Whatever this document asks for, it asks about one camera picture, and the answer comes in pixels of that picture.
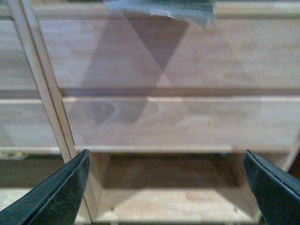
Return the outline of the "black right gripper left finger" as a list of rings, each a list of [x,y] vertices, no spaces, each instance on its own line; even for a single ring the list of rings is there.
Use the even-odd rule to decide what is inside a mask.
[[[90,151],[83,150],[53,175],[0,212],[2,225],[73,225],[87,186]]]

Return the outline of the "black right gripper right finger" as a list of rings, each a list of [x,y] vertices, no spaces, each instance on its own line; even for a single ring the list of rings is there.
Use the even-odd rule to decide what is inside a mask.
[[[243,166],[266,224],[298,225],[300,180],[250,150],[243,157]]]

